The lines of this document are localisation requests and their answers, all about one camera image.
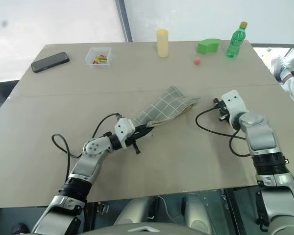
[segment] black phone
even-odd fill
[[[31,69],[33,72],[41,72],[69,61],[70,59],[68,58],[68,55],[65,52],[60,52],[58,54],[31,63]]]

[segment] green sponge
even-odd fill
[[[206,53],[216,53],[221,40],[216,38],[205,39],[198,43],[197,53],[206,54]]]

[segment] beige tabletop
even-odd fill
[[[216,54],[193,60],[197,42],[171,42],[169,56],[156,54],[156,43],[47,45],[37,59],[65,51],[70,62],[33,73],[29,68],[0,109],[0,207],[44,206],[64,183],[66,155],[51,142],[62,134],[79,154],[107,114],[132,118],[167,87],[178,87],[198,105],[178,119],[152,130],[132,147],[109,156],[88,201],[125,199],[194,190],[256,184],[251,158],[234,156],[229,138],[196,127],[194,118],[213,106],[212,99],[236,89],[251,112],[269,117],[294,174],[294,103],[276,83],[248,42],[236,59],[225,56],[228,42]],[[85,64],[91,47],[111,47],[112,66]],[[218,121],[217,111],[202,116],[206,127],[233,133]],[[112,131],[116,120],[100,128]],[[234,141],[247,152],[246,143]],[[72,159],[71,168],[76,160]]]

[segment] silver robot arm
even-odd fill
[[[246,135],[261,187],[256,194],[261,229],[265,225],[271,235],[294,234],[294,177],[268,119],[249,113],[236,90],[223,95],[218,108],[222,110],[221,119],[228,119],[234,129]]]
[[[92,138],[83,147],[83,153],[62,188],[59,190],[43,215],[34,226],[32,233],[40,235],[76,234],[86,197],[95,182],[103,161],[113,151],[126,149],[131,144],[136,152],[133,134],[136,129],[131,120],[120,118],[115,125],[115,134]]]

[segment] plaid cloth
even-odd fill
[[[176,87],[169,87],[149,107],[134,118],[135,125],[159,126],[187,112],[198,101],[186,98]]]

